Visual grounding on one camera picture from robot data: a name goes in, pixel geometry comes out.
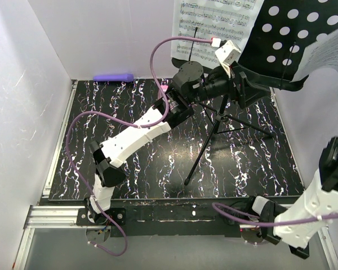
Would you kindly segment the black folding music stand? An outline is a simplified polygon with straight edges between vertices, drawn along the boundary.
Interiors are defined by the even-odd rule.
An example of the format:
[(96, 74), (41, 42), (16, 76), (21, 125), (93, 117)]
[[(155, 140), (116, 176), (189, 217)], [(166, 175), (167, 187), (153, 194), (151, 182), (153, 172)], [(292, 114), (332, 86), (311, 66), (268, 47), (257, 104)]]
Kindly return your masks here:
[[(276, 88), (297, 92), (310, 76), (309, 74), (300, 81), (292, 81), (304, 49), (338, 29), (338, 1), (263, 2), (247, 44), (235, 62), (259, 73), (260, 84), (269, 87), (269, 90)], [(177, 37), (179, 41), (210, 44), (215, 50), (228, 41), (214, 37)], [(193, 60), (173, 58), (173, 61), (180, 68), (184, 63)], [(208, 76), (213, 69), (203, 66), (204, 76)]]

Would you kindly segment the white sheet music page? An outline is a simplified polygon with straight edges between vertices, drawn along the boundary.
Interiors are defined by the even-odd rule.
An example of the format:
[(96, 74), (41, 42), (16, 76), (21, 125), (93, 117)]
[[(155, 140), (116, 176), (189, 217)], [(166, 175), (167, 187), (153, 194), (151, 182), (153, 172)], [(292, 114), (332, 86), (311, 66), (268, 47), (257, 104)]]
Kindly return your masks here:
[(304, 49), (292, 81), (300, 81), (311, 72), (323, 67), (332, 68), (338, 72), (338, 29), (325, 39), (316, 41)]
[[(175, 1), (172, 35), (201, 39), (231, 40), (244, 50), (263, 1)], [(171, 42), (171, 57), (197, 61), (213, 69), (219, 62), (215, 48), (188, 40)]]

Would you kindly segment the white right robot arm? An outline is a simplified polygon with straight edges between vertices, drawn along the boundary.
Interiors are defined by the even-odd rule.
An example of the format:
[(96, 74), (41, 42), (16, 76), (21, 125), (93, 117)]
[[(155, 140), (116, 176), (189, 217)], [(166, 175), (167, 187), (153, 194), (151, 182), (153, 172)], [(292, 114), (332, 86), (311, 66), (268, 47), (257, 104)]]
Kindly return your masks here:
[(308, 258), (309, 240), (330, 222), (325, 216), (338, 213), (338, 137), (323, 149), (313, 180), (290, 208), (257, 196), (243, 211), (249, 223), (281, 222), (281, 226), (261, 228), (262, 238), (274, 245), (283, 241), (292, 254)]

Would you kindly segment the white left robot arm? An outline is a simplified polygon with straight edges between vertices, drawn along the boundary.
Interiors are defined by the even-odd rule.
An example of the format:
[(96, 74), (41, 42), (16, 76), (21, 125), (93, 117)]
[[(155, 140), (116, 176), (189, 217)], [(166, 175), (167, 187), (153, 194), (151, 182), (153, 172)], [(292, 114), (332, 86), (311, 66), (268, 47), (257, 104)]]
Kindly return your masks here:
[(94, 141), (90, 144), (96, 172), (94, 194), (87, 200), (89, 220), (97, 225), (108, 220), (114, 188), (126, 178), (123, 163), (154, 138), (191, 117), (194, 104), (225, 96), (243, 109), (269, 94), (269, 87), (249, 81), (245, 70), (236, 62), (228, 72), (218, 66), (208, 76), (204, 76), (200, 63), (184, 63), (164, 96), (135, 122), (138, 128), (128, 127), (102, 143)]

